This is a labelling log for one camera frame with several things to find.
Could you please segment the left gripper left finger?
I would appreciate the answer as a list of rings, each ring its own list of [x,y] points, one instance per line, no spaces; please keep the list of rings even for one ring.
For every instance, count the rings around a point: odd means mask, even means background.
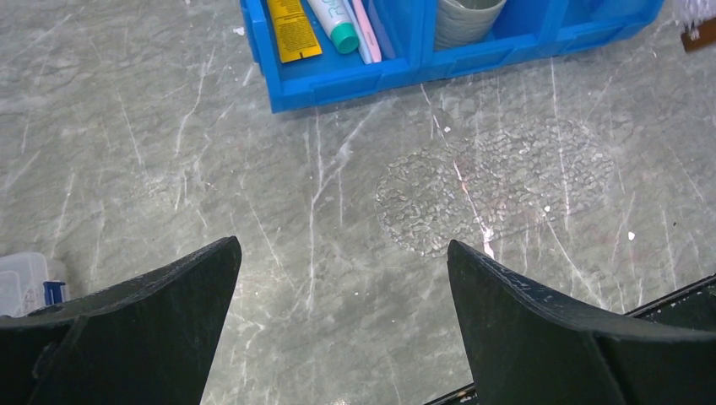
[[[234,236],[1,319],[4,404],[198,404],[241,265]]]

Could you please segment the blue three-compartment bin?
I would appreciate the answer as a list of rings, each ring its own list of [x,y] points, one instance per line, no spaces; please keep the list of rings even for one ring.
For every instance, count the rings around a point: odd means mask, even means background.
[[[338,53],[314,15],[309,21],[322,54],[282,63],[267,4],[240,4],[275,112],[602,47],[632,38],[656,20],[662,6],[660,1],[510,1],[482,42],[439,50],[436,2],[369,1],[383,60],[366,64],[357,53]]]

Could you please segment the grey ceramic mug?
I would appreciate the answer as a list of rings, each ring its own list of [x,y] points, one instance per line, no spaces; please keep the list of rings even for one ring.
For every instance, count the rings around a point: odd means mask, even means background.
[[[467,46],[482,41],[496,22],[506,0],[437,1],[434,49]]]

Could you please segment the clear acrylic toothbrush holder tray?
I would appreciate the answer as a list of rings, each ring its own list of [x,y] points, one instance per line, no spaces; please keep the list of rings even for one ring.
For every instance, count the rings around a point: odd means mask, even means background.
[[[686,53],[715,45],[715,0],[675,0],[673,8]]]

